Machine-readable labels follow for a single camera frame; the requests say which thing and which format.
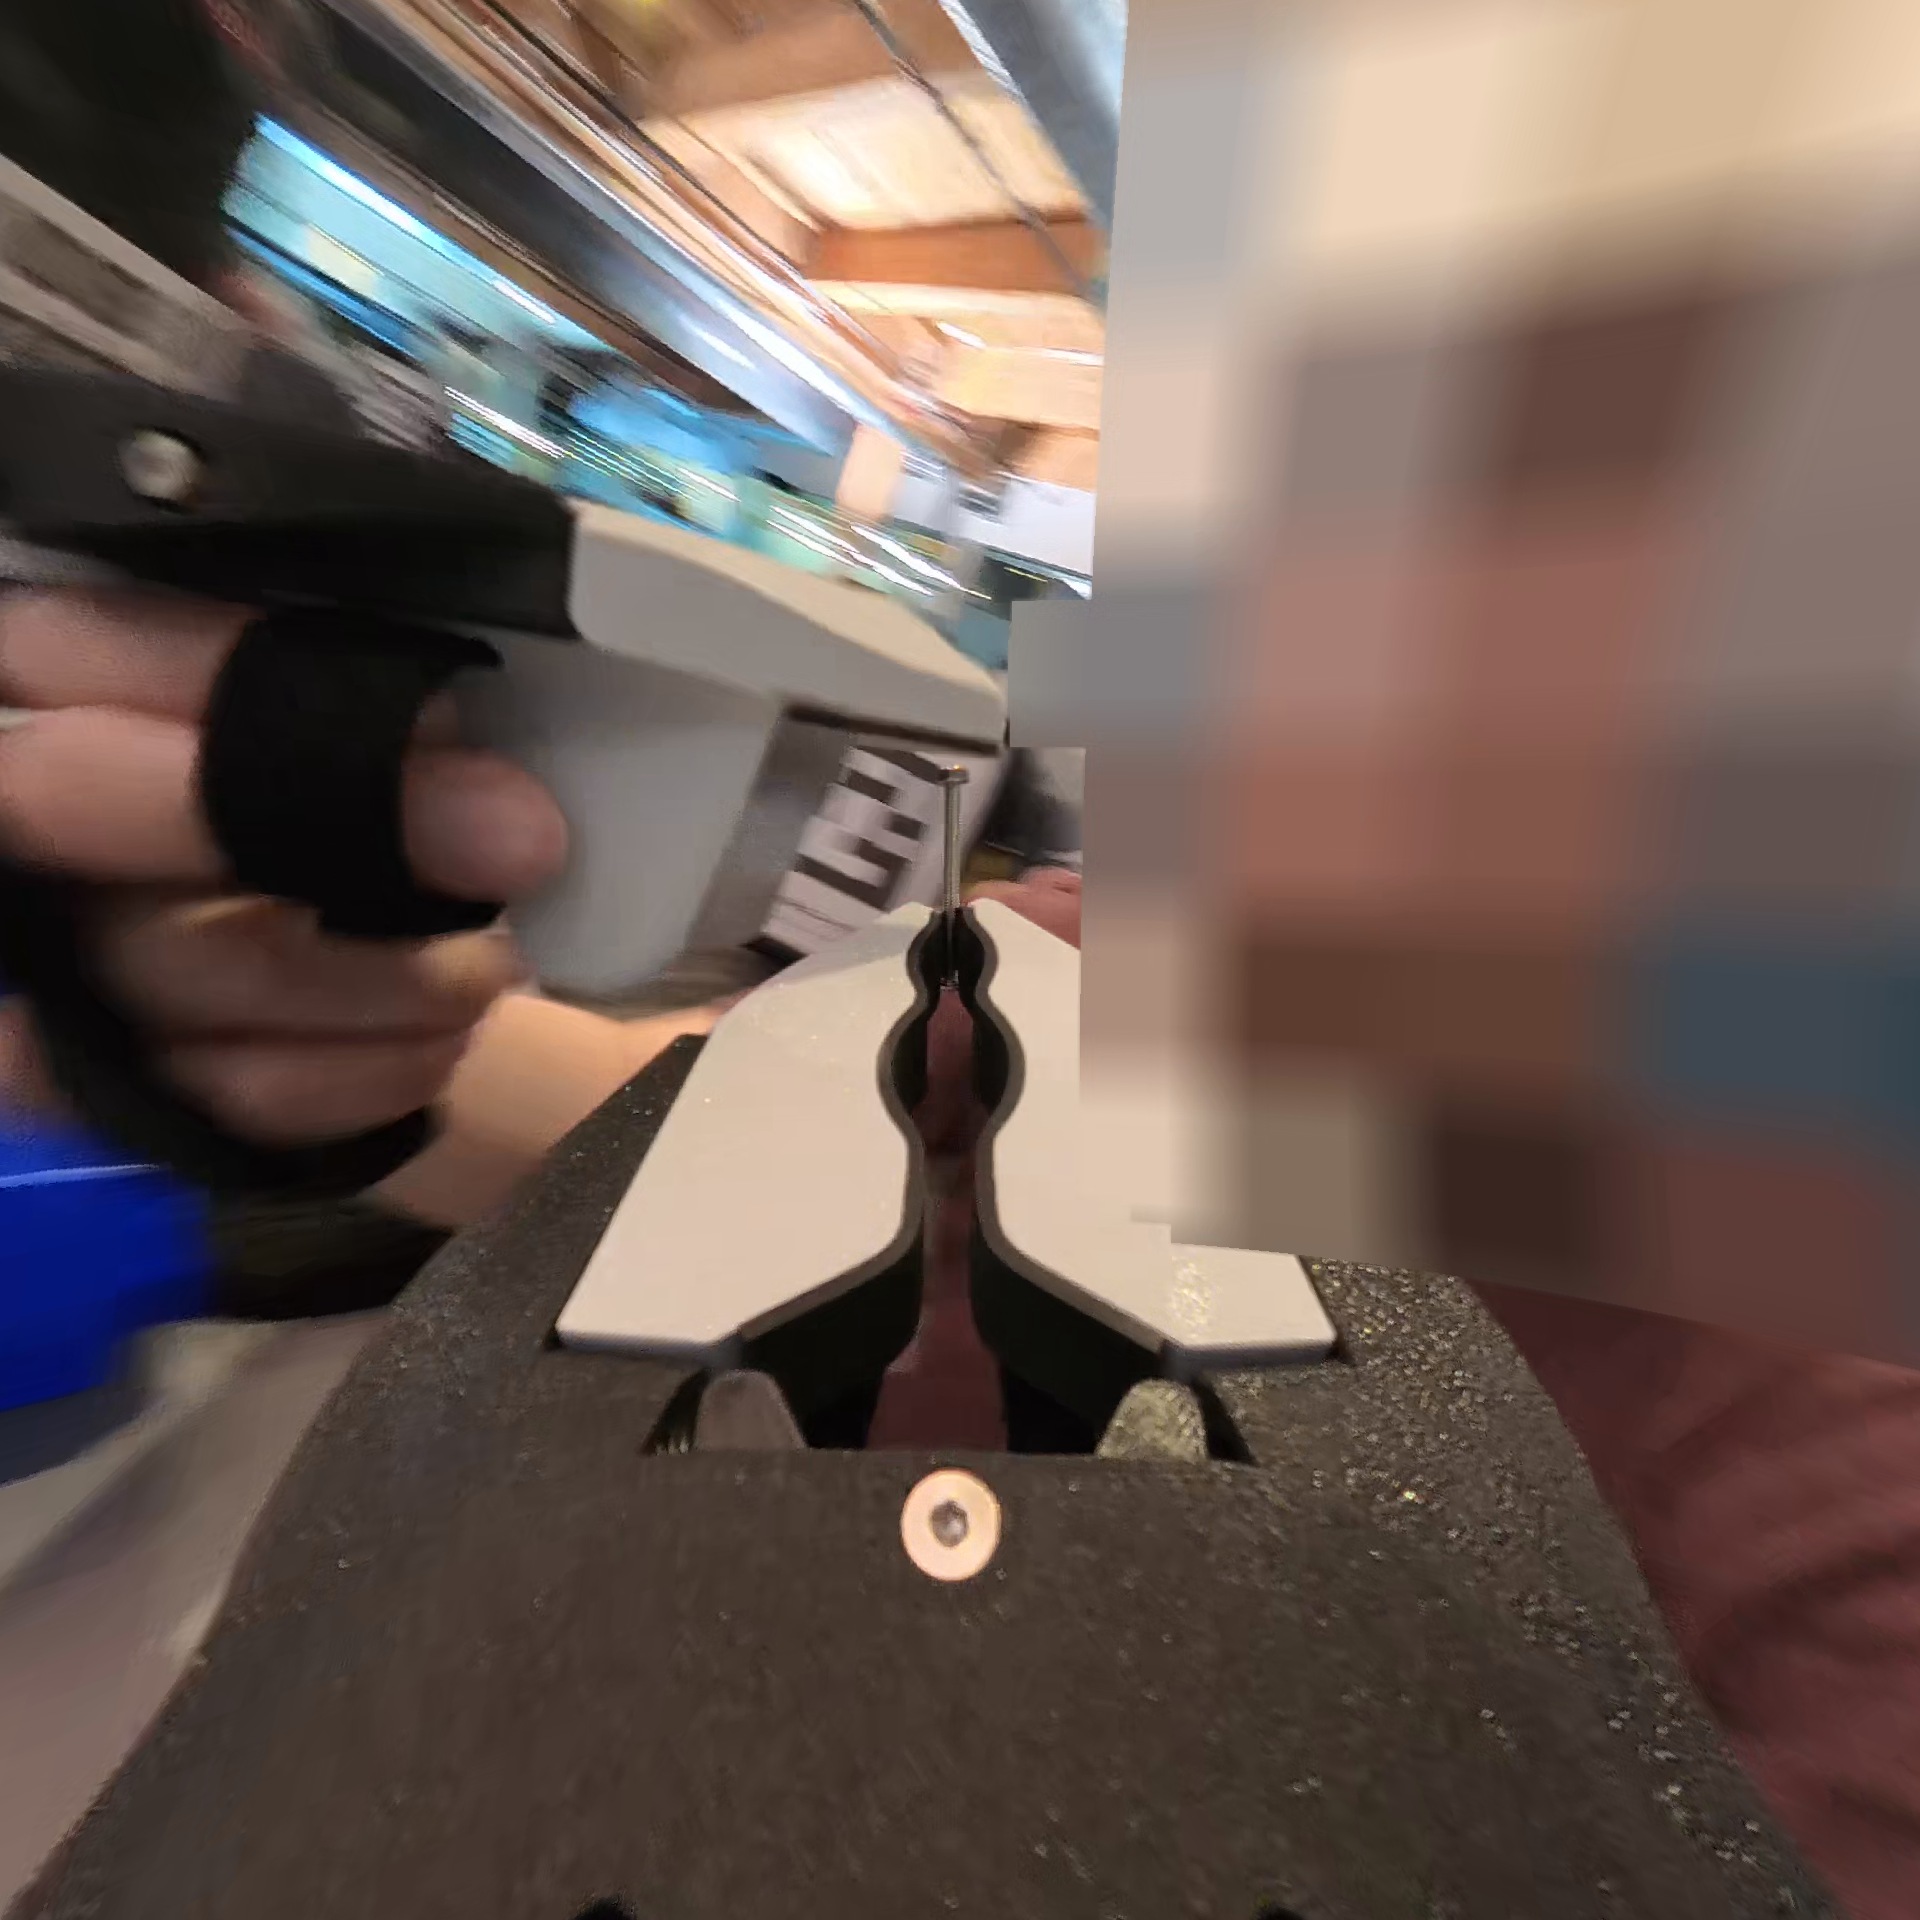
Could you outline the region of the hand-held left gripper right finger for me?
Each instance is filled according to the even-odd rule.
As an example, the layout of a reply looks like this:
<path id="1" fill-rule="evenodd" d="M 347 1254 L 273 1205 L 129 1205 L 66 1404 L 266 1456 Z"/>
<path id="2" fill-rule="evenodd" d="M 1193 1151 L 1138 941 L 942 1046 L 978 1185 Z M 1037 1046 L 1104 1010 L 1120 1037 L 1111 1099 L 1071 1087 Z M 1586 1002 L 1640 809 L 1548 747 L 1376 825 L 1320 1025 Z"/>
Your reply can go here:
<path id="1" fill-rule="evenodd" d="M 1216 1376 L 1336 1354 L 1301 1259 L 1138 1214 L 1127 1130 L 1085 1101 L 1076 947 L 978 900 L 958 957 L 981 1101 L 970 1325 L 996 1362 L 1005 1441 L 1094 1448 L 1130 1390 L 1170 1381 L 1197 1395 L 1197 1446 L 1234 1448 Z"/>

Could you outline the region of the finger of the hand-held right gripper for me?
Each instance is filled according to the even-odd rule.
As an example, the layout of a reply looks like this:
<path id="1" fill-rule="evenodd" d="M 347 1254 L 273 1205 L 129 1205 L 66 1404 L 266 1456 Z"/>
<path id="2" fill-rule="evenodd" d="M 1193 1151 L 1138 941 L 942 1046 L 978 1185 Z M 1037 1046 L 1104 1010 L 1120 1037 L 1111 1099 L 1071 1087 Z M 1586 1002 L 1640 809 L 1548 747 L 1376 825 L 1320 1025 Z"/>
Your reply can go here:
<path id="1" fill-rule="evenodd" d="M 616 509 L 568 511 L 568 618 L 589 646 L 868 735 L 1005 742 L 1002 686 L 894 599 Z"/>

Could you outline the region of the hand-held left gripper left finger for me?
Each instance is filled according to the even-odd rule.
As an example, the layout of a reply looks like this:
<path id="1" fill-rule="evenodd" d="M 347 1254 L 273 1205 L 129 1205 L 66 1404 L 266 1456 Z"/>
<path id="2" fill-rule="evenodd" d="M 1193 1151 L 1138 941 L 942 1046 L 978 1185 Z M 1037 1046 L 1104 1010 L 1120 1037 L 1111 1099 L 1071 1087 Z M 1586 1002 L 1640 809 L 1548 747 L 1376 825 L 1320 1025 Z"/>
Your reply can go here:
<path id="1" fill-rule="evenodd" d="M 936 963 L 936 918 L 912 902 L 706 1032 L 558 1312 L 559 1348 L 755 1371 L 809 1441 L 867 1441 L 922 1322 Z"/>

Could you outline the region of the person's right hand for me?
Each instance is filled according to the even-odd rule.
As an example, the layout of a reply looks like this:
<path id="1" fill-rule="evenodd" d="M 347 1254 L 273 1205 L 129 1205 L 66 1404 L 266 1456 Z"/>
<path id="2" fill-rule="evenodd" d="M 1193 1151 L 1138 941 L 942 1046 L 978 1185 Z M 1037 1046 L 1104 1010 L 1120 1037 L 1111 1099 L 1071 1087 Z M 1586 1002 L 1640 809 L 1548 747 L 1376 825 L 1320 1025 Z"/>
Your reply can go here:
<path id="1" fill-rule="evenodd" d="M 622 1026 L 518 991 L 492 929 L 340 941 L 253 900 L 198 806 L 205 691 L 249 612 L 175 593 L 3 591 L 3 854 L 79 884 L 82 953 L 158 1076 L 223 1134 L 302 1146 L 441 1109 L 389 1180 L 460 1223 L 631 1069 Z"/>

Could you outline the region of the framed marker sign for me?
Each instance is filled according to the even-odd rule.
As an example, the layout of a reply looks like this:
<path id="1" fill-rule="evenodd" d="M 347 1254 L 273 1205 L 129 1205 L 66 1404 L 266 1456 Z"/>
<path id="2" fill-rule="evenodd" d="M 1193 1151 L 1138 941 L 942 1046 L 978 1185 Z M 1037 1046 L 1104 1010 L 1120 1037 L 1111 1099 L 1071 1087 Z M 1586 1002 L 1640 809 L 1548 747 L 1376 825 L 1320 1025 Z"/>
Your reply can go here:
<path id="1" fill-rule="evenodd" d="M 976 848 L 1005 783 L 1005 751 L 951 755 L 859 742 L 809 814 L 764 911 L 754 953 L 791 963 L 898 911 L 935 908 L 948 867 L 942 771 L 958 765 L 956 826 Z"/>

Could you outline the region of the person in maroon shirt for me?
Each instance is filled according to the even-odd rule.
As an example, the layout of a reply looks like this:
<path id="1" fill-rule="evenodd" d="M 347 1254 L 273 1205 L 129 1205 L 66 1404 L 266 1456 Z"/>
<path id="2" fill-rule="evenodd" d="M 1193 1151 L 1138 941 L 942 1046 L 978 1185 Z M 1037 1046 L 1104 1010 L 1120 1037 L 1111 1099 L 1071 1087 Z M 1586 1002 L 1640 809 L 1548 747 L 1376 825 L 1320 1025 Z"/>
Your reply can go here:
<path id="1" fill-rule="evenodd" d="M 1915 1371 L 1473 1283 L 1843 1917 L 1915 1917 Z"/>

